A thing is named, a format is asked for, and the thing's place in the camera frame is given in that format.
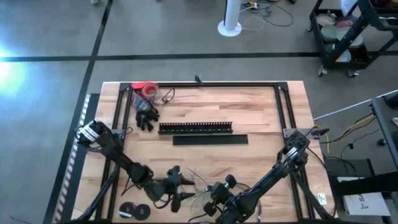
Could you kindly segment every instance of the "concrete floor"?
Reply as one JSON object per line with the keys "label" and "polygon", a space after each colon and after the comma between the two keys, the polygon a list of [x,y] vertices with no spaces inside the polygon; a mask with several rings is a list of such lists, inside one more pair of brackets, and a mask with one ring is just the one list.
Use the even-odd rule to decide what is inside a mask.
{"label": "concrete floor", "polygon": [[[323,7],[338,7],[336,2],[326,1]],[[316,52],[313,35],[306,31],[315,0],[279,4],[294,15],[292,26],[265,24],[262,31],[244,30],[227,39],[216,31],[223,0],[114,0],[98,55]],[[89,0],[1,1],[0,56],[90,56],[105,5],[92,6]],[[251,16],[243,13],[241,20]],[[270,19],[285,23],[289,18],[274,9]],[[363,35],[370,50],[390,37],[372,28]],[[381,57],[354,79],[342,71],[318,78],[316,57],[97,61],[88,93],[98,93],[104,81],[193,80],[196,74],[202,80],[303,80],[317,117],[397,89],[397,59]],[[0,223],[17,223],[10,215],[42,223],[87,65],[88,61],[0,62]],[[365,110],[319,122],[333,127],[331,135],[337,136]],[[362,144],[373,146],[377,138]],[[356,154],[349,151],[345,158],[358,153],[360,158],[375,157],[375,148],[367,148]],[[376,159],[377,172],[394,168],[387,155],[388,151]]]}

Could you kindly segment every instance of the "black cart shelf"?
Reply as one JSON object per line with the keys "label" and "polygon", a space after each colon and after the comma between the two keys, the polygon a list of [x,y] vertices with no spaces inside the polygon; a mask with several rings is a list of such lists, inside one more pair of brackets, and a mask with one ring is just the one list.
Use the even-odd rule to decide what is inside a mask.
{"label": "black cart shelf", "polygon": [[[370,0],[358,0],[353,8],[348,12],[347,16],[351,16],[358,6],[361,10],[361,16],[356,20],[343,39],[336,43],[335,48],[331,52],[327,52],[326,43],[321,35],[322,26],[318,24],[317,16],[319,14],[328,14],[329,12],[335,14],[337,17],[343,17],[343,12],[336,9],[319,9],[322,2],[323,0],[318,0],[315,4],[310,14],[310,26],[308,28],[308,31],[313,31],[321,56],[322,65],[318,71],[318,76],[327,74],[328,69],[339,68],[347,69],[347,74],[350,78],[356,77],[359,75],[361,70],[364,70],[372,64],[384,51],[397,41],[398,19],[380,19],[380,17],[398,17],[398,9],[378,9],[373,7]],[[357,49],[349,48],[355,38],[357,38],[368,25],[374,26],[380,31],[391,31],[393,34],[392,39],[373,54],[368,52],[365,44]],[[349,50],[351,53],[351,61],[337,62],[336,60],[345,50]]]}

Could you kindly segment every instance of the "black floor line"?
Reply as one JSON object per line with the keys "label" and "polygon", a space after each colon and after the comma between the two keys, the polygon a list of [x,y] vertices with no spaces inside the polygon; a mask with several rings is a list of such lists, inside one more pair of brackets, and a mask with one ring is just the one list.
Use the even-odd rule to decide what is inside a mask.
{"label": "black floor line", "polygon": [[[383,52],[383,56],[398,56],[398,50]],[[275,53],[212,53],[212,54],[149,54],[149,55],[84,55],[84,56],[40,56],[0,57],[0,62],[78,62],[107,60],[167,60],[167,59],[215,59],[215,58],[296,58],[319,57],[319,52],[275,52]]]}
{"label": "black floor line", "polygon": [[0,62],[72,62],[89,61],[92,56],[39,56],[39,57],[0,57]]}
{"label": "black floor line", "polygon": [[54,186],[53,186],[52,193],[50,196],[49,205],[47,206],[47,210],[46,210],[46,213],[44,216],[43,223],[45,223],[45,224],[52,223],[52,218],[54,215],[55,207],[57,206],[58,196],[59,196],[59,193],[60,193],[60,190],[62,187],[63,176],[65,175],[65,171],[67,169],[67,164],[68,164],[68,158],[70,155],[70,151],[72,149],[75,128],[80,119],[80,113],[81,113],[81,110],[83,109],[83,104],[84,104],[85,96],[87,93],[88,84],[90,82],[91,74],[93,73],[93,69],[94,69],[95,60],[93,58],[95,56],[97,56],[98,51],[100,49],[102,37],[104,35],[104,31],[105,31],[106,23],[108,21],[112,3],[113,3],[113,0],[108,0],[108,3],[106,4],[104,15],[101,20],[101,26],[99,27],[99,31],[98,31],[98,34],[97,34],[97,37],[95,40],[93,51],[91,53],[91,60],[87,65],[86,73],[83,78],[83,82],[81,84],[79,96],[78,96],[76,107],[75,107],[75,112],[73,113],[73,118],[72,118],[70,129],[68,132],[67,140],[65,143],[65,147],[63,149],[60,166],[58,168],[57,176],[55,178]]}

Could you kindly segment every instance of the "wooden table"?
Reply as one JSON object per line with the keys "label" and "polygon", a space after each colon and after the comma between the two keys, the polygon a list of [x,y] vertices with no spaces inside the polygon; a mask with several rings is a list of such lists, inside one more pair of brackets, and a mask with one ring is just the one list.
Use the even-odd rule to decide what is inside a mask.
{"label": "wooden table", "polygon": [[[311,128],[312,114],[303,82],[287,83],[297,127]],[[99,97],[96,119],[109,127],[113,122],[119,85],[118,82],[103,83]],[[168,88],[161,88],[160,95],[166,91]],[[159,122],[232,121],[234,134],[248,134],[249,144],[176,147],[172,144],[171,136],[157,134],[157,125],[154,125],[155,129],[151,133],[138,129],[134,119],[135,110],[132,109],[129,126],[133,127],[134,131],[126,137],[124,152],[133,161],[147,164],[154,171],[155,177],[165,177],[168,169],[180,165],[186,177],[192,176],[187,169],[190,168],[210,185],[216,181],[224,182],[228,174],[233,174],[238,182],[252,186],[271,169],[277,152],[284,145],[275,93],[269,87],[178,88],[174,99],[166,106],[157,109],[161,115]],[[123,111],[124,108],[121,108],[119,127]],[[310,148],[322,158],[318,141],[312,140]],[[82,210],[98,193],[104,161],[105,157],[101,154],[87,153],[72,218],[81,215]],[[325,208],[332,213],[334,201],[328,177],[320,162],[311,153],[306,170],[312,192],[315,195],[319,193],[326,195]],[[261,198],[262,222],[297,221],[289,178],[282,179]],[[118,215],[119,206],[127,201],[135,204],[146,203],[151,207],[151,215],[145,222],[186,222],[190,217],[204,213],[201,200],[198,200],[191,209],[192,199],[184,200],[178,213],[172,213],[170,205],[158,210],[154,208],[143,190],[134,187],[121,197],[126,181],[127,174],[122,170],[113,222],[136,222],[133,218],[123,219]],[[206,187],[206,184],[198,178],[195,182],[199,189],[203,190]],[[184,190],[194,192],[191,187],[184,187]],[[306,215],[307,209],[302,194],[301,201]],[[104,201],[103,217],[106,217],[108,204],[109,194]],[[219,213],[213,218],[203,217],[196,221],[214,221],[218,215]],[[249,221],[256,221],[256,215],[253,215]]]}

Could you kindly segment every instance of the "black tape roll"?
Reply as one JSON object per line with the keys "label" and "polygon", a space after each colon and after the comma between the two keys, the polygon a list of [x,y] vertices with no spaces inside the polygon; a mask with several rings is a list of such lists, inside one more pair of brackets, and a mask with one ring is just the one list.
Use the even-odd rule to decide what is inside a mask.
{"label": "black tape roll", "polygon": [[148,205],[141,204],[137,205],[136,209],[134,210],[134,217],[136,220],[145,220],[150,215],[150,208]]}
{"label": "black tape roll", "polygon": [[134,211],[136,205],[132,202],[124,202],[119,208],[119,215],[122,218],[132,218],[134,217]]}

